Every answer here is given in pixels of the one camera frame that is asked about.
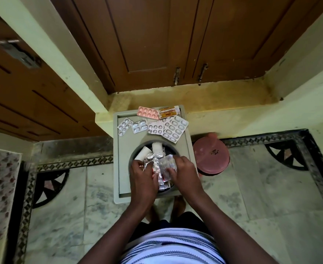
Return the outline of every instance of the pink lid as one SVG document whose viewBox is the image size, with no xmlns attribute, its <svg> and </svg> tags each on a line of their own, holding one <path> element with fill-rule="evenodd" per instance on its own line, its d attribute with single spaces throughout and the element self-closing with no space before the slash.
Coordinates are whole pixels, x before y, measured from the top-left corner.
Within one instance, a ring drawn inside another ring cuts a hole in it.
<svg viewBox="0 0 323 264">
<path fill-rule="evenodd" d="M 229 150 L 212 134 L 197 140 L 193 145 L 193 151 L 197 168 L 204 173 L 218 174 L 229 165 Z"/>
</svg>

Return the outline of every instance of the white bandage roll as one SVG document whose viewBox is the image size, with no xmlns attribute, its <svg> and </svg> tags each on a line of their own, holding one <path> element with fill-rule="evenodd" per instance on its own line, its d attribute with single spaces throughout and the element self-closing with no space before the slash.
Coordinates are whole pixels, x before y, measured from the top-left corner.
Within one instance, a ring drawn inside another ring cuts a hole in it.
<svg viewBox="0 0 323 264">
<path fill-rule="evenodd" d="M 148 147 L 143 147 L 142 150 L 138 153 L 138 155 L 135 157 L 135 160 L 141 160 L 144 161 L 146 156 L 150 154 L 152 151 Z"/>
<path fill-rule="evenodd" d="M 163 155 L 163 144 L 161 142 L 152 143 L 153 154 Z"/>
</svg>

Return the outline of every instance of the marble floor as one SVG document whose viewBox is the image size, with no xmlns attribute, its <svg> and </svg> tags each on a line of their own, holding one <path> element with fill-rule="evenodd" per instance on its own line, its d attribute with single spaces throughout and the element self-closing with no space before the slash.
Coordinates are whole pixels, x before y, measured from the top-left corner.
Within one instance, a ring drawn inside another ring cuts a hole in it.
<svg viewBox="0 0 323 264">
<path fill-rule="evenodd" d="M 323 263 L 323 199 L 310 173 L 264 145 L 231 148 L 230 157 L 223 173 L 202 177 L 213 201 L 279 263 Z M 32 211 L 26 264 L 77 263 L 116 222 L 127 204 L 114 204 L 112 166 L 71 169 L 59 195 Z M 156 200 L 162 218 L 172 202 Z"/>
</svg>

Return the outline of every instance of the foot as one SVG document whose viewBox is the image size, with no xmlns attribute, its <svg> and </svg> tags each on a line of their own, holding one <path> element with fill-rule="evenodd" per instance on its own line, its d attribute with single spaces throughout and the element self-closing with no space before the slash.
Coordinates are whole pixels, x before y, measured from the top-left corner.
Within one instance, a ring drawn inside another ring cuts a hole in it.
<svg viewBox="0 0 323 264">
<path fill-rule="evenodd" d="M 155 210 L 155 206 L 153 205 L 150 210 L 146 214 L 146 220 L 148 220 L 149 223 L 159 221 L 159 215 Z"/>
<path fill-rule="evenodd" d="M 182 195 L 175 196 L 170 222 L 173 222 L 177 217 L 181 216 L 181 214 L 185 212 L 185 209 L 186 201 L 184 200 Z"/>
</svg>

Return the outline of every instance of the dark shorts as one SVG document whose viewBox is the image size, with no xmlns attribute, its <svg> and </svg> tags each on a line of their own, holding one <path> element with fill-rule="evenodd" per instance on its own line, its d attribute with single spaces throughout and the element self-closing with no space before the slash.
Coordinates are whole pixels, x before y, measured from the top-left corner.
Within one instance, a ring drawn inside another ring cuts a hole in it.
<svg viewBox="0 0 323 264">
<path fill-rule="evenodd" d="M 164 228 L 186 228 L 211 235 L 210 231 L 199 217 L 194 215 L 192 212 L 185 212 L 171 223 L 169 223 L 167 220 L 160 220 L 158 222 L 152 222 L 149 224 L 144 222 L 139 223 L 129 242 L 140 238 L 147 233 Z"/>
</svg>

